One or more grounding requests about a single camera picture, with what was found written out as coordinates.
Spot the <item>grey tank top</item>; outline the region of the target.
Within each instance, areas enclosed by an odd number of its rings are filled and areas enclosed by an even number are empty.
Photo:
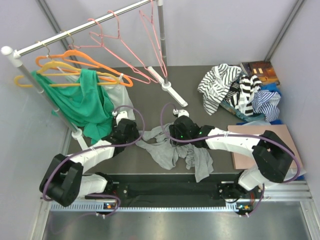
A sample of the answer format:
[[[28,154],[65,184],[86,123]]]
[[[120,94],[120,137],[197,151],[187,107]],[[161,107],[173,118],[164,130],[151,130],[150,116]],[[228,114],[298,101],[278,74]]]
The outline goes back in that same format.
[[[192,144],[173,146],[161,126],[143,132],[142,139],[135,144],[146,150],[166,170],[175,168],[179,158],[184,159],[186,169],[194,168],[197,183],[214,172],[213,159],[205,148],[197,148]]]

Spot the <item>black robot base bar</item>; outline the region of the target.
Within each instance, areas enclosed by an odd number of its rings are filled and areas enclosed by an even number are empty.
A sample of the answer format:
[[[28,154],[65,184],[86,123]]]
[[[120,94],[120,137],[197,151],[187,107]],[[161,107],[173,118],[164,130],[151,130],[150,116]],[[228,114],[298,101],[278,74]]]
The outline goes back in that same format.
[[[233,182],[236,173],[213,173],[196,182],[191,173],[109,174],[122,207],[223,207],[218,184]]]

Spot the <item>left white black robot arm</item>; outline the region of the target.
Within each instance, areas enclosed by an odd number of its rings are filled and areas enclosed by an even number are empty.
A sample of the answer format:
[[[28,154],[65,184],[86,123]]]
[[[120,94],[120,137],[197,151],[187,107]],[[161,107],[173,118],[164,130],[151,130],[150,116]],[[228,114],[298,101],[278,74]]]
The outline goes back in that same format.
[[[52,159],[39,190],[47,200],[53,200],[63,207],[70,206],[76,199],[91,194],[109,198],[114,191],[104,173],[85,173],[99,163],[109,160],[125,150],[140,137],[137,123],[123,118],[115,121],[109,135],[91,147],[80,152]]]

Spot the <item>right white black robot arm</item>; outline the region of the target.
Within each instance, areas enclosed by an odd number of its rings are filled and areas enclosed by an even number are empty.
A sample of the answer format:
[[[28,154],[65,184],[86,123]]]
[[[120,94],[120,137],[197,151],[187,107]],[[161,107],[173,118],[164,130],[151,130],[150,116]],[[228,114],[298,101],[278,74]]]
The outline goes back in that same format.
[[[198,126],[182,115],[169,125],[169,135],[173,145],[192,144],[253,159],[254,166],[244,170],[234,182],[233,192],[239,198],[245,198],[257,186],[284,183],[294,160],[294,153],[270,130],[260,135],[233,133],[211,125]]]

